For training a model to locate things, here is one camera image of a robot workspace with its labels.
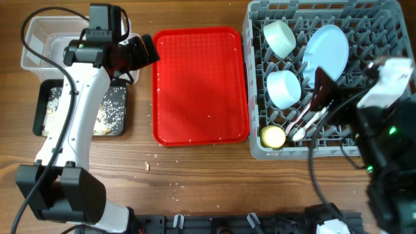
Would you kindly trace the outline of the light blue bowl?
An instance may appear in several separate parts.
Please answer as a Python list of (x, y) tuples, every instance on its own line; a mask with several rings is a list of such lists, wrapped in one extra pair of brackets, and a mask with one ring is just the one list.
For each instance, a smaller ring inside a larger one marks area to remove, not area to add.
[(302, 89), (295, 74), (288, 70), (273, 71), (266, 80), (268, 94), (279, 109), (287, 109), (300, 100)]

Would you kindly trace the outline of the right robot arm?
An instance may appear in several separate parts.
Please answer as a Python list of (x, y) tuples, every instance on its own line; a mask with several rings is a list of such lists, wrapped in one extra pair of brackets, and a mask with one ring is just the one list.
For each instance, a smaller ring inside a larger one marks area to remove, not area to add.
[(369, 68), (370, 85), (351, 94), (338, 88), (322, 69), (315, 72), (311, 110), (329, 107), (319, 123), (349, 125), (370, 175), (369, 206), (377, 225), (388, 233), (415, 232), (415, 102), (410, 98), (361, 107), (361, 101), (382, 80), (380, 66)]

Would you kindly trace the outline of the food scraps and rice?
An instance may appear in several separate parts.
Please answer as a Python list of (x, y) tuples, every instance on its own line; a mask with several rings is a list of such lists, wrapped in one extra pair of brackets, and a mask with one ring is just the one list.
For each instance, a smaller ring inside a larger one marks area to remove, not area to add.
[[(57, 115), (57, 108), (62, 93), (62, 87), (53, 87), (49, 92), (40, 136), (46, 137), (53, 128), (52, 121)], [(127, 88), (124, 86), (110, 86), (99, 106), (94, 136), (117, 136), (124, 131), (126, 112)]]

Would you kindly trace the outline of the light blue plate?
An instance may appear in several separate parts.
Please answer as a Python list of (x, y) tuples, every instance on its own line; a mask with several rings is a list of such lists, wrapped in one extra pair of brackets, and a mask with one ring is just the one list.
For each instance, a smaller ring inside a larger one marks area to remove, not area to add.
[(318, 29), (308, 41), (302, 62), (307, 66), (302, 72), (307, 85), (315, 87), (315, 72), (318, 67), (336, 81), (344, 72), (349, 56), (348, 40), (336, 25), (325, 25)]

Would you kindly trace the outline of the white plastic spoon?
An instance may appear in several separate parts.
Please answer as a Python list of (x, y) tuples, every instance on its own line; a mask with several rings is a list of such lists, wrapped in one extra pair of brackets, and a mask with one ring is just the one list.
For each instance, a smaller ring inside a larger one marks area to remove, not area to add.
[(292, 137), (293, 142), (301, 141), (305, 135), (308, 128), (315, 123), (322, 115), (327, 112), (328, 108), (324, 107), (322, 110), (316, 112), (314, 116), (302, 127), (300, 128)]

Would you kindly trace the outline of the green bowl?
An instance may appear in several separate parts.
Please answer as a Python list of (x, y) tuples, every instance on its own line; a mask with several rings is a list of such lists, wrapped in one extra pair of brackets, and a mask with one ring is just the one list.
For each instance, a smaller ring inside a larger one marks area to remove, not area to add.
[(280, 58), (286, 58), (296, 47), (296, 38), (289, 26), (281, 20), (265, 25), (263, 33), (269, 47)]

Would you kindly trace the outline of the yellow plastic cup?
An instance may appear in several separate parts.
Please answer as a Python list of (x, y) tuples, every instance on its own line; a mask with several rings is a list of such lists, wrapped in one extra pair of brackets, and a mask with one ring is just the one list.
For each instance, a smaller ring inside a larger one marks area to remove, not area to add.
[(280, 148), (286, 141), (286, 134), (282, 128), (270, 125), (261, 130), (260, 139), (266, 148)]

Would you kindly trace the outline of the white plastic fork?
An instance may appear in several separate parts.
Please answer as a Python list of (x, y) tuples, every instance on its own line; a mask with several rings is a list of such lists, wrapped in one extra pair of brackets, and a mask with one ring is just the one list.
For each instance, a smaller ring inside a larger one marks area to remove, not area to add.
[(302, 117), (305, 115), (305, 113), (307, 113), (309, 111), (311, 105), (311, 101), (305, 106), (305, 108), (303, 109), (303, 111), (298, 115), (297, 119), (293, 120), (285, 129), (285, 134), (288, 136), (291, 129), (294, 127), (295, 124), (297, 124)]

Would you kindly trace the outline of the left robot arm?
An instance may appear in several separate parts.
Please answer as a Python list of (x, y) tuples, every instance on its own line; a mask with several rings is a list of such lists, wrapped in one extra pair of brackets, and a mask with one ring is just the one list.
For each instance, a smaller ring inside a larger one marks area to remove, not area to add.
[(92, 3), (88, 27), (63, 52), (64, 83), (52, 129), (31, 165), (20, 165), (16, 184), (23, 208), (43, 221), (102, 233), (144, 233), (130, 207), (107, 198), (89, 172), (89, 151), (99, 106), (113, 80), (133, 84), (131, 72), (160, 57), (152, 37), (131, 36), (126, 11)]

